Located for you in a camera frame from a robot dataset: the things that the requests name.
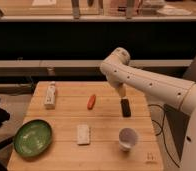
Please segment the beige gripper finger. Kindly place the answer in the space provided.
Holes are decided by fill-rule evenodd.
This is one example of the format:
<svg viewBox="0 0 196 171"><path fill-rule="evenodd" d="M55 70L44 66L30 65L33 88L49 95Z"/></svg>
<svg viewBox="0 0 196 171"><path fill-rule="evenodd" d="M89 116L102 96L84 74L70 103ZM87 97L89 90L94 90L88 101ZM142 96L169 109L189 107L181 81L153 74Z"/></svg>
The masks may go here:
<svg viewBox="0 0 196 171"><path fill-rule="evenodd" d="M122 86L120 89L120 96L121 96L121 98L126 97L126 88L124 86Z"/></svg>

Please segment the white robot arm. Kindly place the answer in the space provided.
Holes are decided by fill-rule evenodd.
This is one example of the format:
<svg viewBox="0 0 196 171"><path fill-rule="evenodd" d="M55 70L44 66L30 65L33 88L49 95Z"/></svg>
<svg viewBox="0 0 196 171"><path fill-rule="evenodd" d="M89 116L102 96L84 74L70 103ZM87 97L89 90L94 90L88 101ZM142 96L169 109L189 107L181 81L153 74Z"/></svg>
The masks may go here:
<svg viewBox="0 0 196 171"><path fill-rule="evenodd" d="M121 98L126 96L124 85L127 84L190 117L180 171L196 171L196 82L133 68L129 62L129 52L118 47L101 62L100 71Z"/></svg>

